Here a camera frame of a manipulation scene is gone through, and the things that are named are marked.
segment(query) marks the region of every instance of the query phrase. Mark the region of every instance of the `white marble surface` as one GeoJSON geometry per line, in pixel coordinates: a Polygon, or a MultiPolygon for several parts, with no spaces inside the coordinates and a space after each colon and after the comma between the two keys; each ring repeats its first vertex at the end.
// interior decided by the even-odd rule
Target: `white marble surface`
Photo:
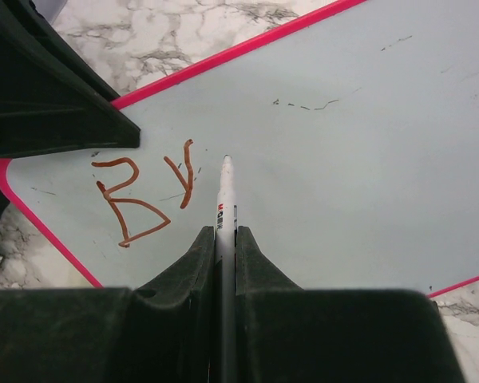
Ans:
{"type": "MultiPolygon", "coordinates": [[[[331,1],[69,0],[54,24],[126,94],[331,1]]],[[[0,222],[0,289],[89,286],[15,208],[0,222]]],[[[436,299],[469,382],[479,382],[479,282],[436,299]]]]}

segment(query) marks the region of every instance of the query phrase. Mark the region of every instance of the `pink whiteboard edge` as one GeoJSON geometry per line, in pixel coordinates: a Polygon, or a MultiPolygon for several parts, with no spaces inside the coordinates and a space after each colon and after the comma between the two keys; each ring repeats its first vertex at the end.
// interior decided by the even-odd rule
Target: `pink whiteboard edge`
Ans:
{"type": "Polygon", "coordinates": [[[336,2],[332,2],[327,6],[319,8],[300,18],[296,18],[295,20],[292,20],[282,26],[267,31],[264,34],[250,38],[238,45],[226,49],[223,52],[217,53],[167,77],[161,78],[152,84],[146,85],[140,89],[128,93],[123,97],[119,97],[112,101],[112,105],[118,109],[122,109],[135,104],[136,102],[144,100],[155,93],[161,92],[162,90],[170,88],[171,86],[178,85],[182,81],[213,69],[218,65],[222,65],[234,58],[242,56],[248,52],[251,52],[252,50],[258,49],[261,46],[279,40],[280,38],[284,38],[288,34],[293,34],[294,32],[311,26],[316,22],[321,22],[325,18],[334,16],[365,1],[366,0],[338,0],[336,2]]]}
{"type": "Polygon", "coordinates": [[[14,193],[7,183],[7,168],[12,159],[0,159],[0,190],[15,205],[25,217],[59,250],[62,255],[87,279],[94,287],[103,287],[99,281],[90,274],[85,266],[69,251],[67,247],[52,233],[48,227],[25,205],[25,203],[14,193]]]}
{"type": "MultiPolygon", "coordinates": [[[[261,46],[279,40],[289,34],[292,34],[298,30],[306,28],[320,22],[325,18],[329,18],[347,10],[353,6],[365,2],[366,0],[338,0],[332,2],[331,4],[319,8],[314,12],[310,12],[302,16],[301,18],[296,18],[295,20],[288,22],[282,26],[269,30],[264,34],[260,34],[254,38],[251,38],[245,42],[242,42],[238,45],[235,45],[229,49],[226,49],[223,52],[220,52],[214,56],[206,58],[202,61],[197,62],[196,64],[190,65],[189,67],[182,69],[176,73],[171,74],[170,76],[164,77],[158,81],[153,82],[152,84],[146,85],[138,90],[135,90],[129,94],[126,94],[123,97],[119,97],[116,100],[112,101],[112,104],[118,108],[122,109],[127,106],[133,105],[138,101],[142,101],[147,97],[152,96],[155,93],[161,92],[171,86],[177,85],[182,81],[185,81],[191,77],[197,76],[203,72],[206,72],[210,69],[215,68],[218,65],[222,65],[225,62],[228,62],[234,58],[242,56],[252,50],[258,49],[261,46]]],[[[67,260],[73,264],[73,266],[80,271],[80,273],[95,287],[103,287],[99,281],[78,261],[78,259],[69,251],[67,247],[52,233],[49,228],[23,203],[23,201],[14,194],[10,185],[7,182],[7,168],[9,167],[12,159],[0,159],[0,190],[2,193],[9,199],[9,201],[14,204],[19,211],[21,211],[25,217],[32,222],[32,224],[64,255],[67,260]]],[[[435,291],[431,294],[427,294],[428,298],[435,298],[438,295],[448,293],[452,290],[456,290],[460,287],[469,285],[479,281],[479,275],[477,277],[467,279],[464,282],[459,282],[445,289],[435,291]]]]}

